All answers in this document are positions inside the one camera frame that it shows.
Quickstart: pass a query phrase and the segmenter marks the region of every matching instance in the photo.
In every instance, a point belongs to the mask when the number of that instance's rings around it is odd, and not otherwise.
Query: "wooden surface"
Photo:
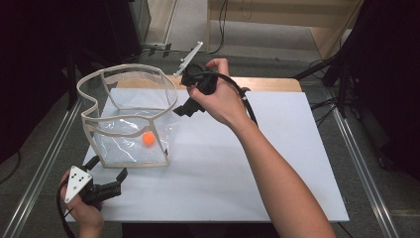
[[[218,21],[223,0],[208,0],[210,21]],[[310,27],[322,59],[329,57],[356,19],[364,0],[231,0],[226,21]]]
[[[177,89],[184,89],[180,85],[181,76],[175,78],[169,75],[168,78],[173,81]],[[268,77],[232,77],[241,87],[247,87],[251,91],[285,91],[301,92],[299,81],[294,78],[268,78]],[[118,82],[119,88],[157,88],[158,85],[148,79],[125,79]]]
[[[175,12],[176,0],[154,0],[148,1],[148,3],[152,20],[145,45],[164,47]]]

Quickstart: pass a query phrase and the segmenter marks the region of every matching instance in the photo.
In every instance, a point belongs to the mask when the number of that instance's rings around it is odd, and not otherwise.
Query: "wooden table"
[[[184,89],[185,86],[180,84],[181,76],[175,78],[169,75],[168,78],[173,81],[176,89]],[[299,81],[293,78],[273,78],[273,77],[232,77],[241,87],[247,87],[252,91],[287,91],[301,92]],[[119,88],[153,88],[154,86],[149,80],[122,80],[118,82]]]

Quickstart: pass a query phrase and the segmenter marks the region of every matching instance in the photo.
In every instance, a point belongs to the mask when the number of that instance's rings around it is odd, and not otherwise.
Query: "floor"
[[[171,49],[177,51],[190,51],[197,41],[205,38],[206,2],[176,1],[173,22],[170,27],[167,43]],[[214,37],[211,49],[217,49],[220,43],[218,37],[218,23],[212,23]],[[179,64],[179,59],[185,53],[171,53],[163,58],[161,53],[151,57],[141,57],[140,63],[160,67],[166,73],[173,73]],[[226,57],[231,63],[231,75],[261,76],[261,77],[290,77],[307,68],[314,60],[318,60],[315,44],[309,29],[291,26],[271,26],[255,24],[226,23],[225,46],[216,55],[200,54],[196,60],[206,62],[214,57]],[[336,93],[335,88],[324,88],[317,76],[323,73],[316,72],[301,80],[302,90],[306,93],[310,103],[316,103],[331,97]],[[65,111],[66,97],[59,101],[40,125],[34,130],[21,150],[22,163],[14,175],[0,184],[0,233],[9,227],[16,227],[14,234],[19,237],[56,237],[62,234],[57,221],[56,208],[53,207],[54,192],[62,172],[71,165],[79,163],[86,152],[86,140],[81,129],[79,118],[74,122]],[[319,119],[330,110],[323,107],[314,111],[314,118]],[[329,114],[319,126],[319,132],[324,142],[333,172],[341,190],[344,202],[351,221],[342,224],[333,224],[338,237],[417,237],[420,234],[420,182],[413,179],[403,171],[386,171],[377,161],[375,149],[371,144],[366,129],[357,120],[350,108],[348,118],[344,121],[349,125],[355,144],[344,135],[346,130],[343,120],[337,113]],[[59,128],[61,121],[69,121],[65,140],[61,142],[59,152],[49,150],[51,141]],[[349,150],[349,145],[356,145]],[[362,157],[367,172],[361,169],[358,162]],[[0,165],[0,174],[8,174],[17,162],[18,156]],[[49,170],[44,176],[38,175],[38,168]],[[380,217],[382,211],[371,200],[373,184],[375,195],[379,195],[385,205],[385,212],[389,218]],[[34,187],[41,186],[38,192]],[[31,192],[35,200],[26,202],[25,210],[32,210],[28,217],[13,217],[17,205],[21,204],[22,197]],[[17,225],[19,220],[26,220],[23,226]],[[191,230],[196,237],[218,237],[223,233],[223,227],[203,227],[195,225]],[[121,225],[107,223],[104,237],[120,237]]]

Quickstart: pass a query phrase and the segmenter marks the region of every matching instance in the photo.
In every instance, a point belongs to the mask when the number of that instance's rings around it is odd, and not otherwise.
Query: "metal rail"
[[[50,174],[56,156],[58,155],[62,143],[64,142],[74,118],[77,115],[80,105],[81,100],[77,99],[73,108],[65,113],[64,118],[62,119],[62,122],[59,125],[58,130],[56,131],[52,142],[34,175],[34,178],[18,203],[15,213],[7,226],[5,233],[3,234],[3,238],[19,237],[29,215],[31,214],[32,208],[37,201],[38,195],[40,194],[41,189]]]
[[[334,95],[332,91],[327,90],[327,94],[331,97]],[[334,109],[334,117],[340,128],[346,145],[349,149],[352,160],[355,164],[356,171],[361,179],[362,185],[367,193],[367,198],[370,202],[371,208],[376,216],[380,229],[382,230],[383,237],[399,237],[392,217],[382,199],[382,196],[374,182],[374,179],[368,169],[365,159],[356,143],[352,130],[347,119],[342,118],[338,109]]]

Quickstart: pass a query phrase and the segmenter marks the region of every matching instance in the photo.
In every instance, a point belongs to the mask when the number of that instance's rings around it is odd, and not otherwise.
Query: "human arm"
[[[63,182],[70,171],[67,171],[61,178]],[[61,199],[65,198],[67,185],[65,185],[60,192]],[[78,195],[69,204],[66,205],[70,210],[71,216],[79,225],[79,238],[99,238],[104,227],[104,219],[101,212],[94,206],[87,205]]]
[[[206,65],[229,75],[226,59]],[[190,97],[238,137],[247,155],[265,209],[280,237],[335,237],[315,197],[252,121],[235,88],[222,79],[211,95],[189,87]]]

